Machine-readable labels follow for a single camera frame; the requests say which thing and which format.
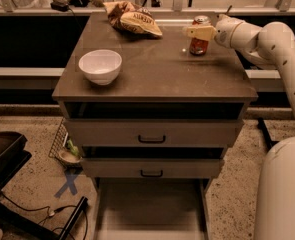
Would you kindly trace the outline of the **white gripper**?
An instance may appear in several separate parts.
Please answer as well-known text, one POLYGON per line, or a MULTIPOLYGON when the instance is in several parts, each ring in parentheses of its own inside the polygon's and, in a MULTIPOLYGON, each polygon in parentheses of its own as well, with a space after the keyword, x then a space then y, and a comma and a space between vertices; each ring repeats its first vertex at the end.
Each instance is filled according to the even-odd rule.
POLYGON ((186 29, 188 37, 210 41, 214 38, 217 44, 225 48, 240 49, 244 47, 242 26, 244 20, 229 17, 225 14, 218 16, 216 26, 193 25, 186 29))

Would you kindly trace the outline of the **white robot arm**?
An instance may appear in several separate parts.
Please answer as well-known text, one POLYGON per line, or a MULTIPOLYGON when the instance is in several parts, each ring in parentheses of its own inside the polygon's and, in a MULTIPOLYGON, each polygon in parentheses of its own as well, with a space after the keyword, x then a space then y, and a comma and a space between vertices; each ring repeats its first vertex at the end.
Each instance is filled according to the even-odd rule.
MULTIPOLYGON (((295 119, 295 35, 290 27, 272 22, 263 27, 224 14, 215 26, 190 27, 190 37, 213 39, 217 44, 239 52, 256 66, 270 66, 279 72, 295 119)), ((295 136, 274 144, 256 175, 254 195, 249 205, 237 199, 245 194, 238 188, 227 200, 226 224, 213 220, 213 229, 226 229, 215 240, 295 240, 295 136), (234 233, 232 226, 240 229, 234 233)))

